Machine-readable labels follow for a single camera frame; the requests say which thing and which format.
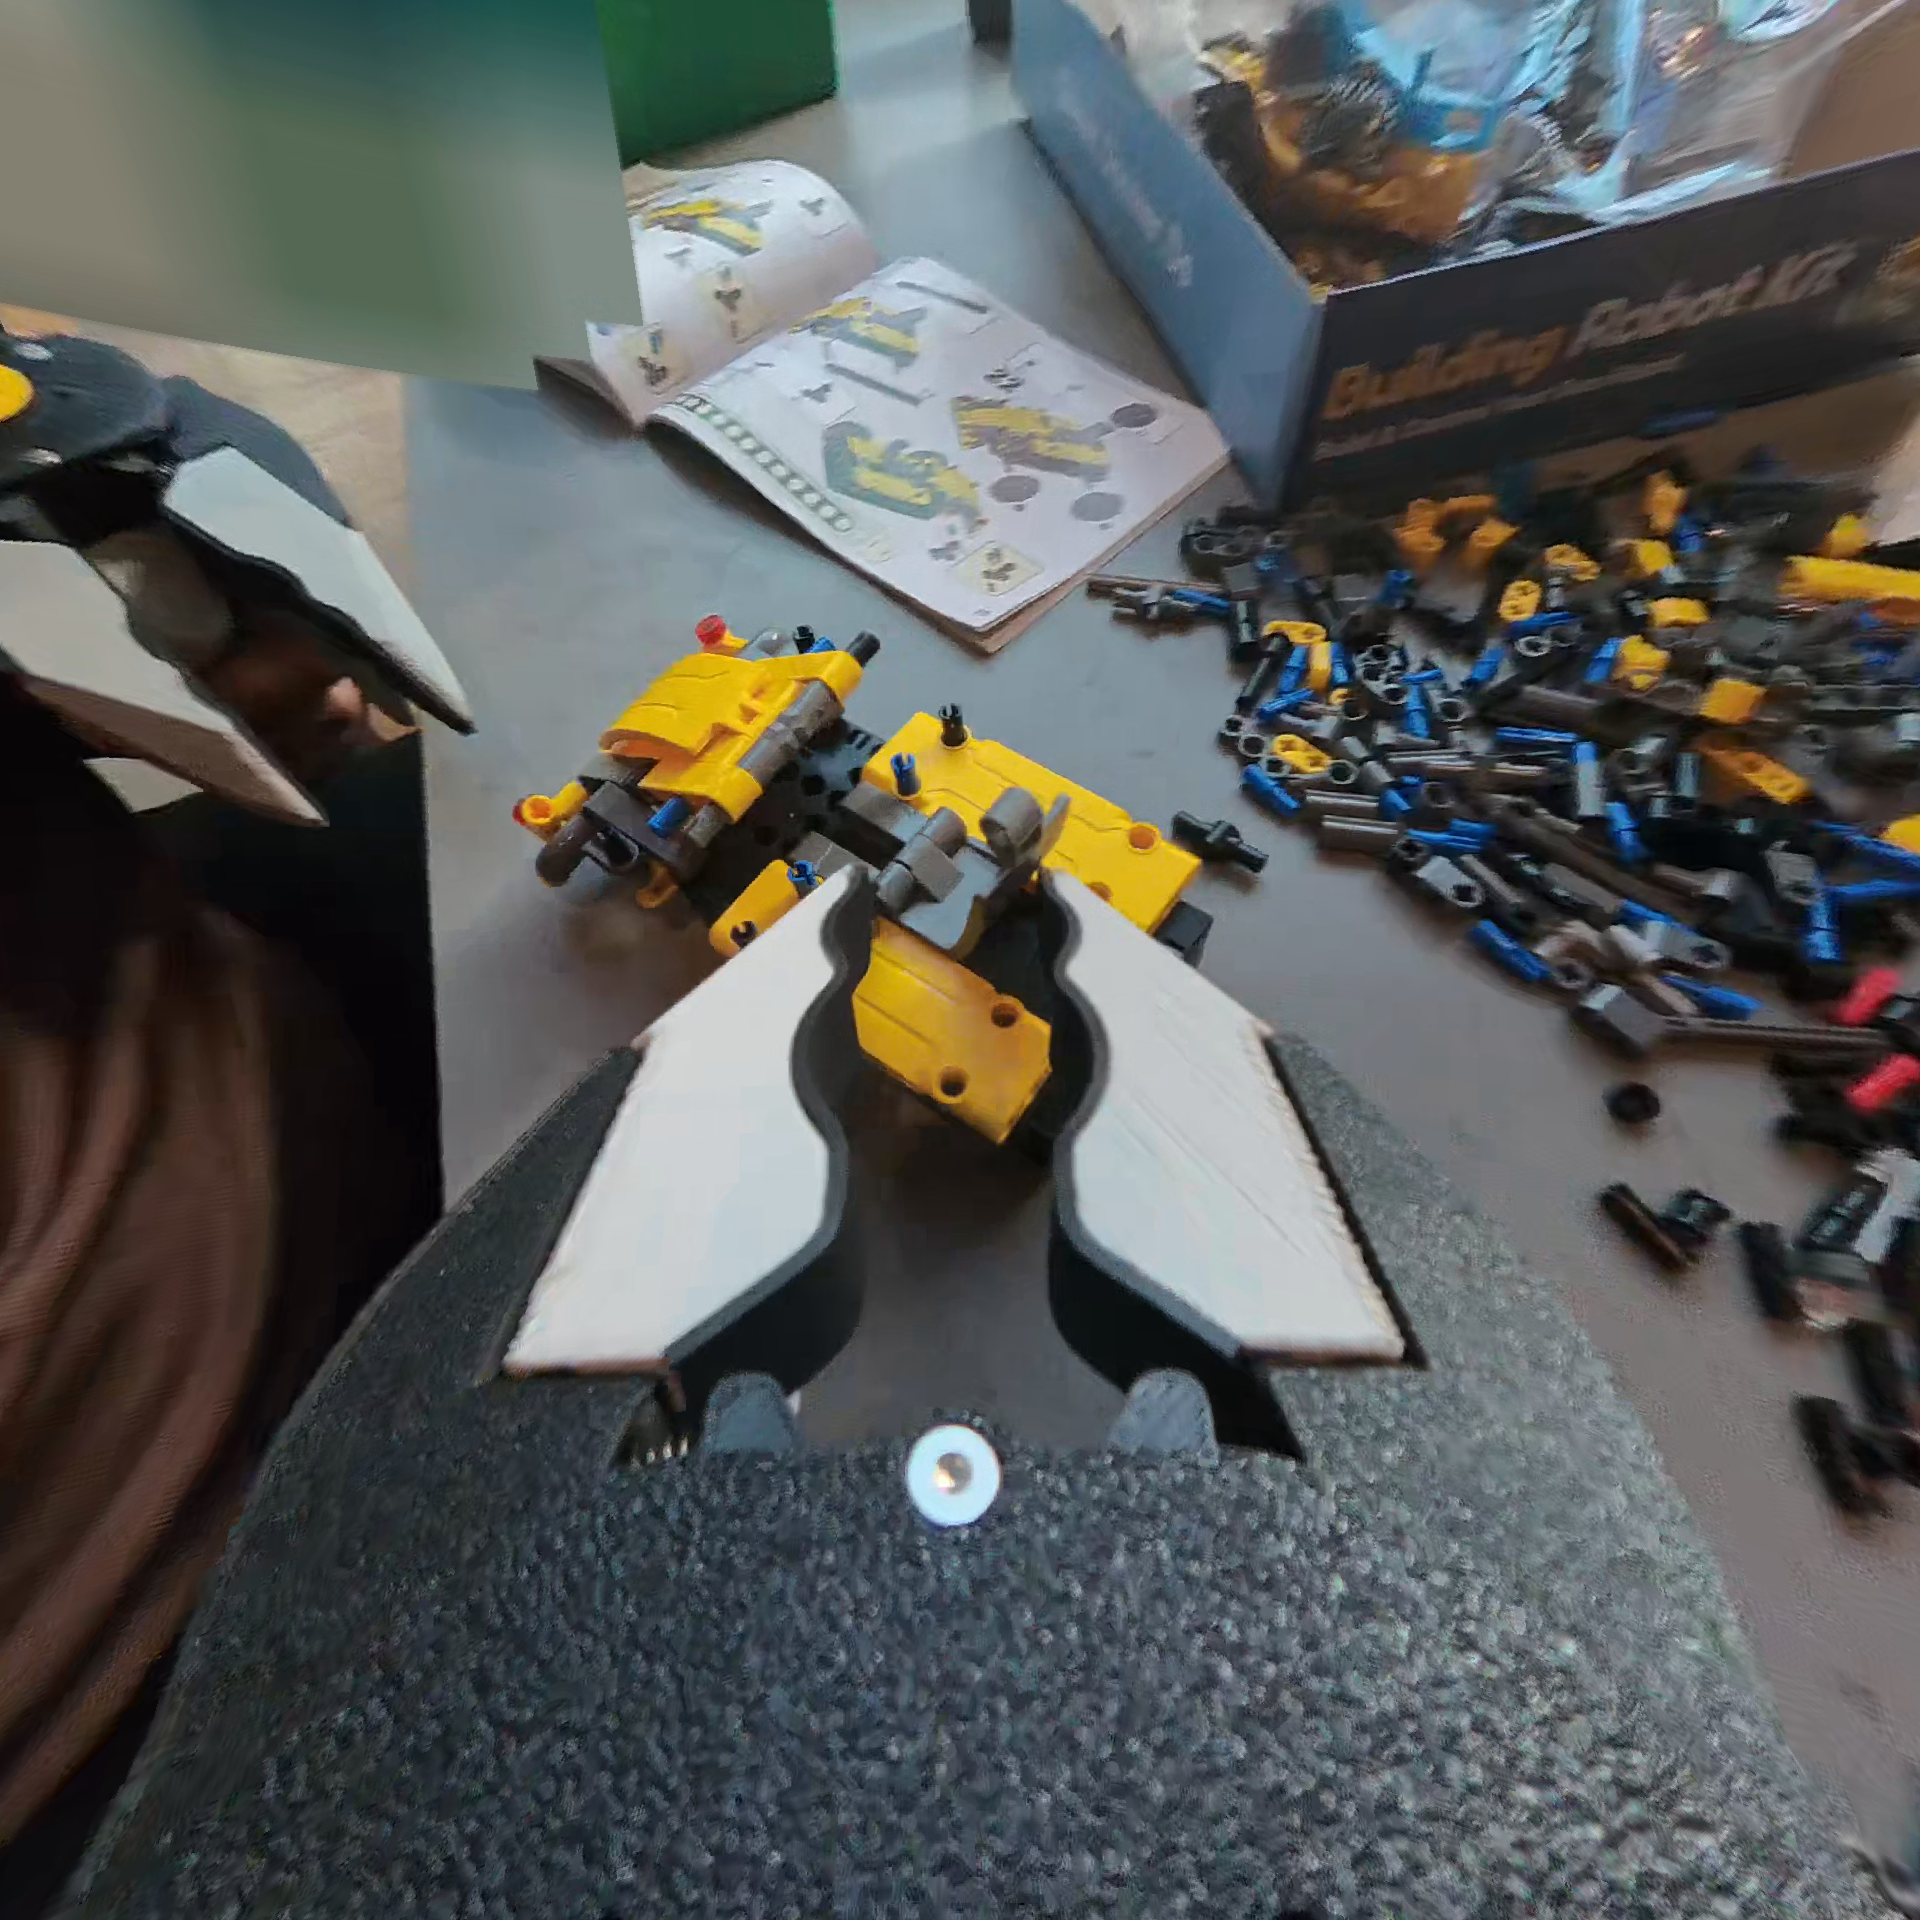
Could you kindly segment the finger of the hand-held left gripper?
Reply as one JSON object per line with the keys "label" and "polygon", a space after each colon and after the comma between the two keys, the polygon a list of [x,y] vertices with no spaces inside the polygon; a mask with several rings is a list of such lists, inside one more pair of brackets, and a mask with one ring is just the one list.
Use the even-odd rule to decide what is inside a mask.
{"label": "finger of the hand-held left gripper", "polygon": [[184,458],[164,481],[164,519],[238,565],[270,569],[310,623],[341,632],[399,698],[471,735],[467,690],[370,543],[241,450]]}
{"label": "finger of the hand-held left gripper", "polygon": [[2,673],[106,757],[141,757],[287,826],[322,826],[220,703],[134,640],[117,593],[65,544],[2,543]]}

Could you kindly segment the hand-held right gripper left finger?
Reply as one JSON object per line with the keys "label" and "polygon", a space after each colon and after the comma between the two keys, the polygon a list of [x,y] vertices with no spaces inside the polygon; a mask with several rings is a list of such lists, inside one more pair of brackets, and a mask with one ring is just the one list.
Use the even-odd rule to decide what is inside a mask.
{"label": "hand-held right gripper left finger", "polygon": [[509,1379],[721,1374],[807,1385],[852,1338],[863,1274],[842,1104],[875,888],[835,873],[646,1022],[633,1077],[505,1342]]}

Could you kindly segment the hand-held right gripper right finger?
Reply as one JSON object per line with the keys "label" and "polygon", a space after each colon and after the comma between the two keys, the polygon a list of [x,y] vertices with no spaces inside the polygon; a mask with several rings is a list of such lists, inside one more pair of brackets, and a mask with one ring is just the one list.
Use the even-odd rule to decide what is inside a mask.
{"label": "hand-held right gripper right finger", "polygon": [[1048,1304],[1111,1385],[1180,1372],[1277,1407],[1277,1372],[1401,1372],[1409,1328],[1277,1033],[1077,876],[1044,876],[1073,1097]]}

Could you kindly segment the yellow toy vehicle model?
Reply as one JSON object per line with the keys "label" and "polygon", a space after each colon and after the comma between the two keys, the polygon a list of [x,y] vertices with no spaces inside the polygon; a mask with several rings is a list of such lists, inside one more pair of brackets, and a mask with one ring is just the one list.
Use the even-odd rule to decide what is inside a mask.
{"label": "yellow toy vehicle model", "polygon": [[870,1062],[971,1133],[1060,1129],[1044,959],[1044,876],[1077,876],[1131,925],[1198,963],[1206,869],[1170,826],[1048,769],[962,719],[916,710],[891,735],[849,703],[875,637],[729,632],[662,669],[555,792],[513,823],[549,888],[579,869],[683,906],[729,959],[835,873],[875,886],[871,955],[852,988]]}

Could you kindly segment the pile of small building parts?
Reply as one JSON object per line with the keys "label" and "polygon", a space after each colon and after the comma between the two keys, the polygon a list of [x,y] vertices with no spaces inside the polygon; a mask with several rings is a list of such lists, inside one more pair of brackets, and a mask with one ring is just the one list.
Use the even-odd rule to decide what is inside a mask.
{"label": "pile of small building parts", "polygon": [[1187,519],[1131,630],[1220,630],[1243,798],[1446,900],[1604,1055],[1756,1055],[1842,1162],[1796,1223],[1614,1180],[1677,1280],[1729,1233],[1772,1330],[1837,1334],[1791,1425],[1847,1526],[1916,1489],[1916,533],[1854,470],[1652,450],[1583,486]]}

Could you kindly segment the grey desk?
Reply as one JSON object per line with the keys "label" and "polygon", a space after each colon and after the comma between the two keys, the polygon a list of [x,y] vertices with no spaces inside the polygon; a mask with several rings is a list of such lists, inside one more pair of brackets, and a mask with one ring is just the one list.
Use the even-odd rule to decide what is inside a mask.
{"label": "grey desk", "polygon": [[[837,3],[842,90],[704,157],[794,157],[845,190],[883,261],[936,257],[1044,333],[1178,390],[1141,311],[1036,153],[966,3]],[[1845,1360],[1755,1312],[1719,1237],[1660,1280],[1592,1205],[1708,1189],[1735,1222],[1796,1223],[1834,1162],[1772,1139],[1763,1062],[1664,1058],[1664,1114],[1604,1114],[1619,1069],[1542,988],[1364,860],[1319,856],[1235,798],[1215,722],[1240,681],[1211,632],[1141,637],[1070,593],[1000,655],[929,630],[802,543],[674,433],[623,439],[590,396],[410,383],[418,605],[479,710],[425,743],[441,1164],[459,1196],[613,1044],[707,972],[699,929],[532,876],[509,823],[667,663],[704,612],[737,632],[875,632],[860,722],[958,703],[966,722],[1165,826],[1235,823],[1264,876],[1206,869],[1206,972],[1298,1035],[1555,1285],[1638,1407],[1709,1537],[1792,1754],[1842,1829],[1916,1852],[1916,1504],[1845,1526],[1818,1489],[1792,1395],[1845,1395]],[[802,1395],[819,1445],[908,1437],[948,1409],[1024,1442],[1098,1437],[1119,1395],[1052,1328],[1044,1172],[882,1083],[849,1114],[856,1222],[875,1262],[852,1342]]]}

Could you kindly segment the person's left hand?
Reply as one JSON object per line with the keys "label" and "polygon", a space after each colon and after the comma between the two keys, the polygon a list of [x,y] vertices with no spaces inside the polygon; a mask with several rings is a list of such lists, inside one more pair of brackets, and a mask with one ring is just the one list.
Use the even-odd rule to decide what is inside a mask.
{"label": "person's left hand", "polygon": [[229,632],[202,659],[198,689],[309,792],[410,740],[418,726],[375,706],[334,643],[295,612],[229,601]]}

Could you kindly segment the green plastic bin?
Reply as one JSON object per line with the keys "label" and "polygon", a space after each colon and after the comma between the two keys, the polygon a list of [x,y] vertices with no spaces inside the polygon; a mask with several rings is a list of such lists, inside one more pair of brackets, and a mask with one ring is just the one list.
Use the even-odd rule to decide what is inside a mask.
{"label": "green plastic bin", "polygon": [[596,3],[623,166],[837,90],[835,3]]}

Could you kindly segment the instruction booklet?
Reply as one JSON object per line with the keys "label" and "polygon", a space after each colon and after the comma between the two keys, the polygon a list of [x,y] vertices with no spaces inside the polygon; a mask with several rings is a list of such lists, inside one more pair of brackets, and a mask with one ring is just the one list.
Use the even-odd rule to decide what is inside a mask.
{"label": "instruction booklet", "polygon": [[1227,466],[1201,408],[883,261],[794,163],[641,166],[623,215],[641,319],[549,366],[983,651]]}

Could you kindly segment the blue cardboard box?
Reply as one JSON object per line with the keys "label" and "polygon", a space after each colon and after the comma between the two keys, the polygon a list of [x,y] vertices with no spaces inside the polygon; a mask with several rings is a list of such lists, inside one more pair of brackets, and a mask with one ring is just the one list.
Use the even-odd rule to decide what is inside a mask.
{"label": "blue cardboard box", "polygon": [[1916,356],[1916,150],[1314,298],[1089,13],[1010,20],[1044,163],[1259,497],[1438,481]]}

